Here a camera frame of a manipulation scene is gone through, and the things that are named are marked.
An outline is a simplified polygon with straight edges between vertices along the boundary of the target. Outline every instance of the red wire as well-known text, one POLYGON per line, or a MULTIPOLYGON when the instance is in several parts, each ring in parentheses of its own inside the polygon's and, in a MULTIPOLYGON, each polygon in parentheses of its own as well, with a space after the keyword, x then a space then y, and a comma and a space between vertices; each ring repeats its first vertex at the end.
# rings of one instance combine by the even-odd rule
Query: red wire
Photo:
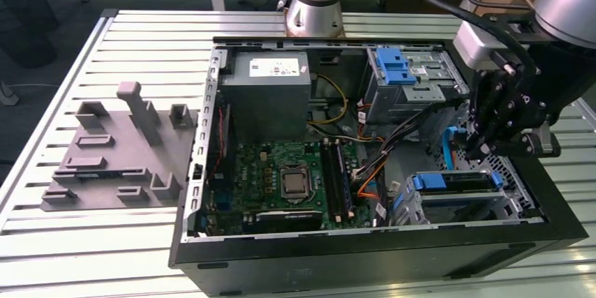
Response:
POLYGON ((219 111, 220 111, 220 154, 217 156, 217 162, 215 162, 215 167, 209 179, 212 179, 215 176, 215 172, 217 171, 217 168, 220 166, 221 157, 224 156, 224 113, 221 112, 221 107, 219 111))

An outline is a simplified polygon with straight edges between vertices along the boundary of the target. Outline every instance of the floor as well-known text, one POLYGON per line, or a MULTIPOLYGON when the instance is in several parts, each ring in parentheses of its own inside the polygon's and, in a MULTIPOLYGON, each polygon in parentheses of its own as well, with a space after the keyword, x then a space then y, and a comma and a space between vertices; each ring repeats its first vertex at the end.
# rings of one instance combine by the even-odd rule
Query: floor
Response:
MULTIPOLYGON (((225 0, 228 10, 275 10, 279 0, 225 0)), ((53 63, 37 69, 23 69, 0 51, 0 79, 7 85, 60 85, 69 67, 105 8, 129 10, 211 10, 211 0, 48 0, 60 26, 49 33, 57 51, 53 63)), ((348 12, 379 12, 376 0, 341 0, 348 12)), ((0 183, 29 139, 56 87, 21 86, 11 88, 20 97, 16 106, 0 106, 0 183)))

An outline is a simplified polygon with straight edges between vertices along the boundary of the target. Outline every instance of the metal slotted table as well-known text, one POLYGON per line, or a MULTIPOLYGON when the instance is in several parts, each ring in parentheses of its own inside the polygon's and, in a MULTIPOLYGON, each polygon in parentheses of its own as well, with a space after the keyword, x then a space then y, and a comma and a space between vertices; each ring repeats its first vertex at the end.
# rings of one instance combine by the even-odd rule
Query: metal slotted table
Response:
MULTIPOLYGON (((63 85, 0 188, 0 292, 7 297, 201 297, 171 270, 176 208, 40 210, 87 100, 125 110, 121 81, 143 84, 156 109, 200 110, 213 36, 283 36, 279 13, 113 11, 100 18, 63 85)), ((348 37, 452 38, 460 21, 443 15, 345 14, 348 37)), ((284 294, 284 297, 589 297, 596 295, 596 118, 583 100, 565 108, 555 132, 560 158, 547 171, 592 236, 467 281, 407 283, 284 294)))

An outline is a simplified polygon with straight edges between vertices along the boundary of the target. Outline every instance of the sticker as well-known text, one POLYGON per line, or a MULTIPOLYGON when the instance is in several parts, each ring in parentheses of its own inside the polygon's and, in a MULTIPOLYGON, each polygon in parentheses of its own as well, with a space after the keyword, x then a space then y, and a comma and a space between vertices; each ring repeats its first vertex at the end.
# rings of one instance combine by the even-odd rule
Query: sticker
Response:
POLYGON ((251 77, 291 77, 299 76, 299 59, 252 59, 251 77))
POLYGON ((388 210, 384 209, 383 205, 380 202, 376 203, 376 213, 379 213, 379 215, 381 216, 381 218, 384 219, 384 217, 388 215, 388 210))
POLYGON ((401 186, 400 182, 392 181, 391 186, 389 186, 389 191, 396 192, 399 190, 400 186, 401 186))
POLYGON ((357 122, 365 124, 365 112, 357 112, 357 122))
POLYGON ((427 75, 428 73, 427 73, 427 68, 425 67, 421 67, 421 68, 411 68, 409 69, 409 72, 413 74, 413 75, 427 75))

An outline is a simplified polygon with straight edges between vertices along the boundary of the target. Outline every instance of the yellow wire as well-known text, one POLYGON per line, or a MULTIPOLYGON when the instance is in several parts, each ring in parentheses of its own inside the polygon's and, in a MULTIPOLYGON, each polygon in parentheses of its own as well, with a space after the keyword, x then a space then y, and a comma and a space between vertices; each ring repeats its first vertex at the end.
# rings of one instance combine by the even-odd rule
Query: yellow wire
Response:
POLYGON ((339 94, 341 94, 341 99, 344 99, 344 108, 341 109, 341 113, 339 114, 339 116, 336 116, 333 119, 321 120, 321 121, 309 121, 308 122, 309 125, 332 124, 333 122, 336 122, 339 119, 341 119, 344 117, 345 112, 348 110, 348 99, 345 98, 345 94, 344 94, 343 90, 339 88, 337 84, 333 83, 333 81, 327 76, 319 75, 319 77, 323 77, 327 80, 327 82, 335 87, 339 94))

